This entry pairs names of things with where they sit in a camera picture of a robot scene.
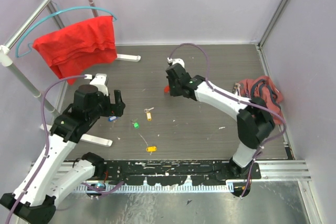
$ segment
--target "black mounting plate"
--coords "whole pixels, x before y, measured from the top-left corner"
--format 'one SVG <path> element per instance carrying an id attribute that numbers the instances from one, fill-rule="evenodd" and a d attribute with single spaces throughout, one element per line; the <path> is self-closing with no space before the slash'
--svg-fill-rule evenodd
<path id="1" fill-rule="evenodd" d="M 143 185 L 145 178 L 147 184 L 153 186 L 156 183 L 162 186 L 182 185 L 190 175 L 193 186 L 211 186 L 226 185 L 228 179 L 247 178 L 247 174 L 235 177 L 229 171 L 227 160 L 115 160 L 105 163 L 107 180 L 111 185 L 116 185 L 120 181 L 125 181 L 127 185 Z M 252 167 L 251 178 L 261 178 L 257 163 Z"/>

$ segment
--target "small blue object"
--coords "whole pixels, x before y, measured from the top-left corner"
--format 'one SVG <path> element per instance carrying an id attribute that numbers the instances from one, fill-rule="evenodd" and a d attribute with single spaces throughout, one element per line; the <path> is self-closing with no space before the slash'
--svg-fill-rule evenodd
<path id="1" fill-rule="evenodd" d="M 117 119 L 116 116 L 110 116 L 108 120 L 109 120 L 109 122 L 113 122 L 115 119 Z"/>
<path id="2" fill-rule="evenodd" d="M 78 9 L 93 9 L 93 10 L 101 10 L 103 12 L 106 12 L 108 14 L 110 14 L 112 17 L 113 17 L 113 21 L 116 21 L 117 18 L 114 16 L 113 13 L 111 13 L 109 10 L 106 10 L 104 8 L 100 8 L 100 7 L 95 7 L 95 6 L 76 6 L 76 7 L 71 7 L 71 8 L 67 8 L 67 9 L 63 9 L 63 10 L 59 10 L 55 13 L 52 13 L 50 15 L 48 15 L 47 17 L 39 20 L 38 22 L 36 22 L 35 24 L 32 25 L 32 27 L 30 29 L 28 29 L 22 36 L 21 38 L 18 40 L 17 44 L 16 44 L 16 48 L 15 48 L 15 56 L 16 58 L 20 58 L 24 55 L 27 55 L 28 53 L 30 53 L 32 51 L 32 44 L 33 43 L 29 43 L 28 44 L 28 47 L 29 47 L 29 50 L 21 55 L 19 55 L 19 47 L 21 45 L 21 43 L 23 42 L 23 40 L 27 37 L 27 35 L 32 31 L 34 30 L 38 25 L 42 24 L 44 21 L 52 18 L 52 17 L 55 17 L 56 15 L 59 15 L 61 13 L 65 13 L 65 12 L 68 12 L 70 10 L 78 10 Z"/>

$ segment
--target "keychain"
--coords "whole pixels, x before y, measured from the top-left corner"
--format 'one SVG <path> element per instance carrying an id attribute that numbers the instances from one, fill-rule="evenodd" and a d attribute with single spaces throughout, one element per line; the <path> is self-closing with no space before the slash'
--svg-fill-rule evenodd
<path id="1" fill-rule="evenodd" d="M 137 120 L 138 119 L 132 119 L 131 120 L 131 123 L 133 124 L 134 128 L 136 128 L 136 129 L 138 129 L 140 127 L 139 124 L 137 123 Z"/>
<path id="2" fill-rule="evenodd" d="M 153 108 L 150 108 L 150 109 L 144 109 L 143 110 L 143 112 L 145 112 L 146 113 L 146 116 L 147 116 L 147 121 L 151 121 L 152 120 L 152 114 L 151 114 L 151 110 L 153 110 L 154 109 L 154 107 Z"/>
<path id="3" fill-rule="evenodd" d="M 146 148 L 146 151 L 147 151 L 147 152 L 150 152 L 150 153 L 152 153 L 152 152 L 156 152 L 156 150 L 157 150 L 156 146 L 148 146 L 148 147 Z"/>

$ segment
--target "white base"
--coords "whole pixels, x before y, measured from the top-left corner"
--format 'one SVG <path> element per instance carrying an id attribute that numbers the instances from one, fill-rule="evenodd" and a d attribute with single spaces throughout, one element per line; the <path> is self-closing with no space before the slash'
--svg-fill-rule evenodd
<path id="1" fill-rule="evenodd" d="M 76 188 L 80 183 L 94 175 L 95 167 L 87 160 L 80 160 L 73 169 L 57 181 L 51 182 L 47 189 L 47 195 L 55 196 L 54 205 L 58 208 L 59 204 Z"/>
<path id="2" fill-rule="evenodd" d="M 31 207 L 40 206 L 46 199 L 46 192 L 50 188 L 50 183 L 53 177 L 59 170 L 62 162 L 69 155 L 69 153 L 76 147 L 76 143 L 68 141 L 63 142 L 63 138 L 54 134 L 49 136 L 49 153 L 48 157 L 36 177 L 33 179 L 27 192 L 23 195 L 20 202 L 29 202 Z M 17 199 L 24 188 L 27 186 L 28 181 L 32 178 L 33 174 L 41 164 L 45 156 L 46 147 L 42 150 L 36 163 L 28 173 L 24 181 L 14 190 L 15 198 Z"/>
<path id="3" fill-rule="evenodd" d="M 41 130 L 44 129 L 43 124 L 41 124 L 40 129 Z M 47 124 L 47 129 L 50 131 L 51 125 Z M 88 134 L 84 134 L 80 140 L 84 141 L 84 142 L 91 143 L 91 144 L 97 144 L 97 145 L 106 146 L 106 147 L 110 147 L 113 143 L 112 140 L 97 137 L 97 136 L 92 136 L 92 135 L 88 135 Z"/>
<path id="4" fill-rule="evenodd" d="M 138 62 L 140 59 L 141 59 L 140 55 L 120 55 L 120 54 L 117 54 L 117 60 Z"/>

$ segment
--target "yellow tag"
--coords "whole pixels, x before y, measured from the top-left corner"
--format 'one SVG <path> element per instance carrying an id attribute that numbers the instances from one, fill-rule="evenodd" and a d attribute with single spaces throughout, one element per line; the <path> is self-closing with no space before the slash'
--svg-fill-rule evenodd
<path id="1" fill-rule="evenodd" d="M 148 147 L 146 148 L 146 151 L 147 151 L 147 152 L 156 152 L 156 146 L 148 146 Z"/>
<path id="2" fill-rule="evenodd" d="M 150 112 L 146 112 L 147 115 L 147 121 L 151 121 L 152 120 L 152 114 Z"/>

